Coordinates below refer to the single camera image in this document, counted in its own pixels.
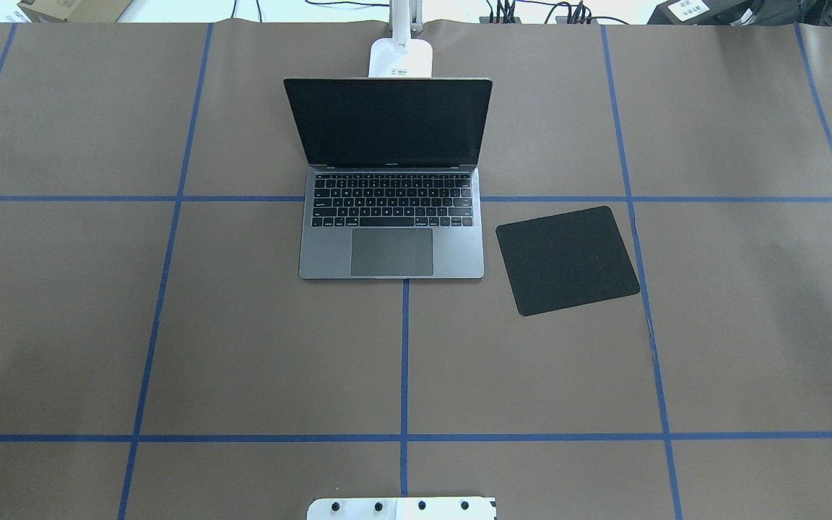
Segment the grey laptop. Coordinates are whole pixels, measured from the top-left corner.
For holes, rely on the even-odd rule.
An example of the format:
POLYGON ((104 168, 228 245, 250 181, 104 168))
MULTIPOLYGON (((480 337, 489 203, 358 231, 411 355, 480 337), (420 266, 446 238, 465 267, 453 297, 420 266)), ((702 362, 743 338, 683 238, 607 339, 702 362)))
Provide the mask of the grey laptop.
POLYGON ((488 78, 287 78, 308 165, 298 275, 485 273, 479 161, 488 78))

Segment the cardboard box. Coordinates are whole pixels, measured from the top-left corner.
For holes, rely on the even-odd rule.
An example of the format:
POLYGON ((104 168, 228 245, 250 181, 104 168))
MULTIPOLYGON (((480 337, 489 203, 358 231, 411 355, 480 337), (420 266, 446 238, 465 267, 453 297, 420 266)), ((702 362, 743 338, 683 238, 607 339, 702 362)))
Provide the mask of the cardboard box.
POLYGON ((17 6, 33 22, 114 23, 132 1, 19 1, 17 6))

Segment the left black usb hub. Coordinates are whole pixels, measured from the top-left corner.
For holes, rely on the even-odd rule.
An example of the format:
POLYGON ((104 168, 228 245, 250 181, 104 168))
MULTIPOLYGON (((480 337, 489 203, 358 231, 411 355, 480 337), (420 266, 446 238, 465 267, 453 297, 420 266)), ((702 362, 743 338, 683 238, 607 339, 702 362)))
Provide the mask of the left black usb hub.
POLYGON ((487 13, 479 17, 481 24, 512 25, 521 23, 517 16, 518 1, 485 1, 487 13))

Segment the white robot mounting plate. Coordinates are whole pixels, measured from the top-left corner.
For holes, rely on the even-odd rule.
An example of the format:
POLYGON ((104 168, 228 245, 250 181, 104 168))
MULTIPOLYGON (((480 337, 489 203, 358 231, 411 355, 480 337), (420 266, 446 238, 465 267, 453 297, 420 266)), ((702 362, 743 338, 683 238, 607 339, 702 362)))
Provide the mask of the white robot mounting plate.
POLYGON ((496 519, 495 499, 481 496, 327 498, 307 519, 496 519))

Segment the right black usb hub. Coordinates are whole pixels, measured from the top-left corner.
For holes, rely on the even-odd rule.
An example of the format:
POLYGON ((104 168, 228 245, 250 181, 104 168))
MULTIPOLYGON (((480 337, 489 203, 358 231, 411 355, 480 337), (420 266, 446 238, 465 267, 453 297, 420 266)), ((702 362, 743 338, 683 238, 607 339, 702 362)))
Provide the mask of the right black usb hub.
POLYGON ((554 19, 555 23, 559 24, 558 16, 553 14, 557 9, 565 9, 563 21, 565 25, 591 25, 597 22, 597 17, 594 16, 590 6, 584 1, 561 1, 555 4, 548 17, 549 20, 554 19))

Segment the black usb hub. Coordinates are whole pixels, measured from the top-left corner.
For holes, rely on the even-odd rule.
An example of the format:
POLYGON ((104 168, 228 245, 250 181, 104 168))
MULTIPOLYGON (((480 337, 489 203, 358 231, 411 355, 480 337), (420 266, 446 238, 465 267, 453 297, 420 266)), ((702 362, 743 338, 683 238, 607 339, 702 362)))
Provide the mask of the black usb hub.
POLYGON ((512 25, 521 23, 517 16, 518 1, 485 1, 487 13, 479 17, 481 24, 512 25))
POLYGON ((591 25, 597 22, 597 17, 594 16, 590 6, 584 1, 561 1, 555 4, 548 17, 549 20, 554 19, 555 23, 559 24, 558 16, 553 14, 557 9, 565 9, 563 21, 565 25, 591 25))

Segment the black device with label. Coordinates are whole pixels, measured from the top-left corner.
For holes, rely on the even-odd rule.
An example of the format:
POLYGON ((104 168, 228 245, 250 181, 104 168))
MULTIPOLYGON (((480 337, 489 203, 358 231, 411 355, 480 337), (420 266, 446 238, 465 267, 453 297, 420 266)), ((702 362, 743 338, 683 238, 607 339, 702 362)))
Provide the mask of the black device with label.
POLYGON ((821 25, 832 1, 664 1, 654 7, 649 25, 782 26, 821 25))

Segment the white desk lamp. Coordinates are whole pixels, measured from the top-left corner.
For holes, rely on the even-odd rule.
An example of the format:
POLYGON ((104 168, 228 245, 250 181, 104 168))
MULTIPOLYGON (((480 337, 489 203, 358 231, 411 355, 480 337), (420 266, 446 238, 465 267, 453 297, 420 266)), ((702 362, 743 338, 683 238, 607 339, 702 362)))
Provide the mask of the white desk lamp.
POLYGON ((433 47, 418 38, 423 30, 423 1, 389 4, 389 36, 372 43, 368 78, 432 78, 433 47))

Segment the black mouse pad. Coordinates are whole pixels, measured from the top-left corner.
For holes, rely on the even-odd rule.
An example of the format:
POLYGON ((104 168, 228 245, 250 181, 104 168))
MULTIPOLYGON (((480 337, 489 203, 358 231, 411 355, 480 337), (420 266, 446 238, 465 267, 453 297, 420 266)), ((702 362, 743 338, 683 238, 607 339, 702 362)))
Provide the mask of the black mouse pad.
POLYGON ((607 205, 495 229, 519 315, 634 296, 636 270, 607 205))

